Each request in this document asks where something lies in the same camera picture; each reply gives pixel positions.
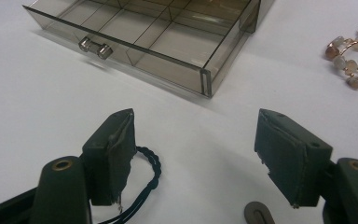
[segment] jewelry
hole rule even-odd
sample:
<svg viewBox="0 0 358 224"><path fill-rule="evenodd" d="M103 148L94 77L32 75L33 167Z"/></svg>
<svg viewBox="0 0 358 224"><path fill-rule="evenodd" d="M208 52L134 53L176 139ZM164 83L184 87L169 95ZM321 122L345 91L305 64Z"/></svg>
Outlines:
<svg viewBox="0 0 358 224"><path fill-rule="evenodd" d="M345 60L343 56L345 51L351 47L358 50L358 37L353 40L350 38L345 39L343 36L339 36L327 46L325 56L328 60L333 62L337 69L344 70L345 75L349 76L347 78L348 85L354 89L358 89L357 62L354 60Z"/></svg>

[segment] clamp jaw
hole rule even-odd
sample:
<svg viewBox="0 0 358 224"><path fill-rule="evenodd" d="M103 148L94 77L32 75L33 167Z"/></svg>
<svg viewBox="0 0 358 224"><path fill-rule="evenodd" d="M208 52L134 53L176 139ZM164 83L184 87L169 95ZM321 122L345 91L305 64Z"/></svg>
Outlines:
<svg viewBox="0 0 358 224"><path fill-rule="evenodd" d="M294 208L325 199L324 223L358 224L358 160L330 161L333 148L281 113L260 109L255 152Z"/></svg>
<svg viewBox="0 0 358 224"><path fill-rule="evenodd" d="M113 218L115 223L125 223L157 187L161 174L158 156L135 145L132 109L111 115L83 146L80 157L62 157L46 164L37 188L0 204L0 223L92 223L89 201L93 205L120 202L137 151L152 163L155 177L129 211Z"/></svg>

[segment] black wire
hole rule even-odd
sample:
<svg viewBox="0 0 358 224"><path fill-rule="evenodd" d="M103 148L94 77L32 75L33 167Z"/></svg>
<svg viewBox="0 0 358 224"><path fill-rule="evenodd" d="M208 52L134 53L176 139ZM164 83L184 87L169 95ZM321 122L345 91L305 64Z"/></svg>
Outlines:
<svg viewBox="0 0 358 224"><path fill-rule="evenodd" d="M159 162L158 156L154 154L154 152L147 147L136 147L136 149L147 157L149 162L152 164L152 168L155 175L153 176L153 179L147 184L147 186L142 190L139 196L135 199L135 202L133 202L133 204L131 205L131 207L129 207L129 209L127 209L117 217L111 218L99 224L126 223L141 208L142 204L144 204L150 192L158 186L158 179L161 176L161 163Z"/></svg>

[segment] white table surface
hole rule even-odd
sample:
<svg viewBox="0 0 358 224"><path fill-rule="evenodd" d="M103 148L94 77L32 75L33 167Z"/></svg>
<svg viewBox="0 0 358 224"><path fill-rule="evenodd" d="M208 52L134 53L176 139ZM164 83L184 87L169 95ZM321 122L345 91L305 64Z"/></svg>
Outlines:
<svg viewBox="0 0 358 224"><path fill-rule="evenodd" d="M110 114L133 108L137 145L159 155L163 174L129 223L245 223L251 201L276 223L323 223L323 199L295 210L269 179L254 153L257 116L279 111L333 146L332 161L358 159L358 91L324 59L329 41L354 37L358 1L276 0L210 100L87 63L44 36L21 7L32 1L0 1L0 203L34 188L47 162L80 155ZM125 208L151 176L135 156ZM93 209L94 223L116 214Z"/></svg>

